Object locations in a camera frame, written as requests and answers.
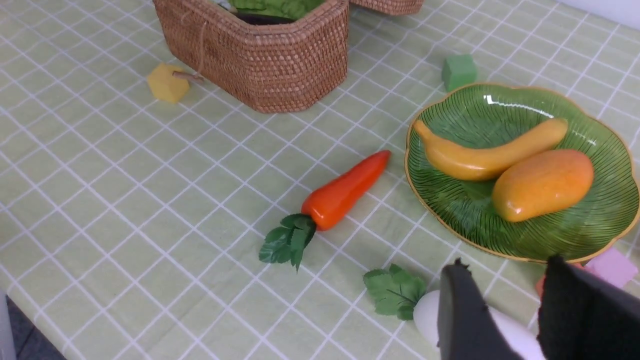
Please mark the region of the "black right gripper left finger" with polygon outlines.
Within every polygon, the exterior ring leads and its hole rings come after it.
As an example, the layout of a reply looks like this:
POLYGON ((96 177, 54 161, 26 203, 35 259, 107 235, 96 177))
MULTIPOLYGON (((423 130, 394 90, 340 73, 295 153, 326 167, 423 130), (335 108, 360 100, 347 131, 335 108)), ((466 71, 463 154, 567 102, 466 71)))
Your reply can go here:
POLYGON ((490 314, 467 264, 456 259, 441 271, 438 348, 442 360, 520 360, 490 314))

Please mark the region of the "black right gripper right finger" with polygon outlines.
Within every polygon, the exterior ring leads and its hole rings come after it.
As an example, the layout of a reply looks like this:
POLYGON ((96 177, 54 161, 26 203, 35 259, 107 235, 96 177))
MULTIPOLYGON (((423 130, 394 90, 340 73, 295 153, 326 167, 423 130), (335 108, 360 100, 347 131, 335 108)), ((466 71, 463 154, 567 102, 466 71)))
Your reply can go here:
POLYGON ((640 301, 598 276, 548 258, 537 336, 548 360, 637 360, 640 301))

